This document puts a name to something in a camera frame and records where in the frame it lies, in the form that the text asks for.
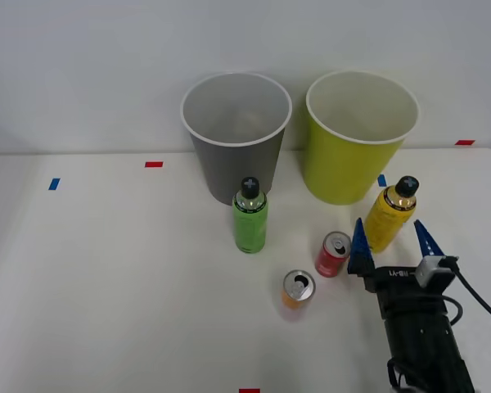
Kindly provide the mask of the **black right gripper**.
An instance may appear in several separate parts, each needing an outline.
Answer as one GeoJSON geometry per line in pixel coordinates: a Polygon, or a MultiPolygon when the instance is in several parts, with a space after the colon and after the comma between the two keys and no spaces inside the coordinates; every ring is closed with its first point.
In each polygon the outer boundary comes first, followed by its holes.
{"type": "MultiPolygon", "coordinates": [[[[413,224],[422,256],[445,256],[425,225],[419,219],[413,224]]],[[[443,295],[451,284],[451,272],[448,269],[435,271],[422,286],[415,268],[376,268],[361,218],[355,223],[347,272],[362,278],[367,291],[374,291],[381,317],[389,323],[395,320],[408,323],[450,321],[443,295]]]]}

